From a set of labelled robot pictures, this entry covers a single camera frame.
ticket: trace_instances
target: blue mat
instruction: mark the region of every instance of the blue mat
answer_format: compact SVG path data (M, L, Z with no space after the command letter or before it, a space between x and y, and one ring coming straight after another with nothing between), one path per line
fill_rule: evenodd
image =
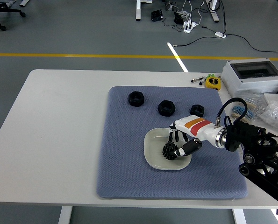
M144 94L140 107L128 104L133 91ZM158 104L174 102L171 117L163 117ZM213 147L204 141L191 163L179 171L152 168L144 157L144 137L153 129L190 115L191 106L204 106L203 118L215 122L222 107L218 92L205 88L118 86L109 91L107 116L100 149L97 194L105 198L230 199L247 195L239 173L238 152Z

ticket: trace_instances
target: hex nut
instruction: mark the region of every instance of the hex nut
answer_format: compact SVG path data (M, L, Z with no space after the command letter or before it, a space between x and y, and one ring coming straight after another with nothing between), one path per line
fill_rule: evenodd
M160 115L165 117L170 117L175 112L175 105L172 101L163 100L158 105L158 112Z
M199 105L199 104L193 105L191 107L190 114L191 115L196 115L196 116L202 118L203 114L204 114L204 107Z
M141 106L144 103L144 95L141 92L134 91L129 94L128 102L131 106Z

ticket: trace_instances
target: yellow tape measure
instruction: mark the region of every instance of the yellow tape measure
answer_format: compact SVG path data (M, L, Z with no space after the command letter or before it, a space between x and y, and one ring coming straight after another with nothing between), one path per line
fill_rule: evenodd
M205 87L219 91L221 89L221 78L214 77L214 74L209 74L205 81Z

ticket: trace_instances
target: plastic bag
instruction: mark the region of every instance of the plastic bag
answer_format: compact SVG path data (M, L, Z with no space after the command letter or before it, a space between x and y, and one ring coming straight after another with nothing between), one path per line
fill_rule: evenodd
M271 101L265 112L259 117L267 124L278 129L278 102Z

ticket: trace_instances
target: black electronic device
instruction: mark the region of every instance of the black electronic device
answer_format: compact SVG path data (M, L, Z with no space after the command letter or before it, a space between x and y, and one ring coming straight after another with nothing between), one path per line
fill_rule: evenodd
M174 12L174 16L175 16L174 22L175 22L176 24L181 24L181 25L184 24L184 20L183 20L183 18L181 17L181 15L179 15L177 12Z
M151 20L156 22L156 21L160 21L163 18L163 12L162 10L157 10L157 11L153 11L151 13Z

